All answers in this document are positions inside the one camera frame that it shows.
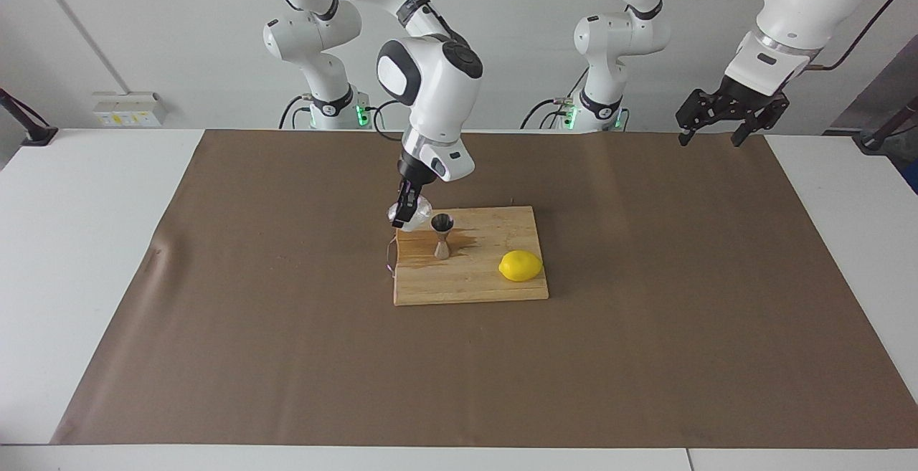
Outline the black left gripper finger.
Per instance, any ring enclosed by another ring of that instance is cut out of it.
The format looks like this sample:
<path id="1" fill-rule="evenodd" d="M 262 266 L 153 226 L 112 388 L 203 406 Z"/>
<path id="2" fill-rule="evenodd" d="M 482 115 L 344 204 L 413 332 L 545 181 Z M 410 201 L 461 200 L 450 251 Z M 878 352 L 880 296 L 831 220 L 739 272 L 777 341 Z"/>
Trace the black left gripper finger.
<path id="1" fill-rule="evenodd" d="M 743 143 L 761 130 L 767 130 L 774 127 L 780 120 L 781 116 L 790 105 L 790 100 L 786 95 L 778 95 L 765 105 L 758 113 L 747 111 L 744 113 L 743 121 L 736 131 L 731 135 L 731 142 L 734 147 L 740 147 Z"/>
<path id="2" fill-rule="evenodd" d="M 678 142 L 682 147 L 691 142 L 699 129 L 716 122 L 715 102 L 716 95 L 694 90 L 676 111 L 676 122 L 680 128 Z"/>

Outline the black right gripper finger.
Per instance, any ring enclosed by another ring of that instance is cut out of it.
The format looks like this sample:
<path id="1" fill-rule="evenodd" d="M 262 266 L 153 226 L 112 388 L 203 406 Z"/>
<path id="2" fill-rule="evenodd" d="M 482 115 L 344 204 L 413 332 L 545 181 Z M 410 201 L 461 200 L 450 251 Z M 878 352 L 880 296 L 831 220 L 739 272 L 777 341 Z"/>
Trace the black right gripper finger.
<path id="1" fill-rule="evenodd" d="M 422 186 L 409 179 L 402 179 L 399 184 L 399 196 L 394 203 L 393 227 L 404 228 L 412 222 L 417 213 L 417 204 L 422 196 Z"/>

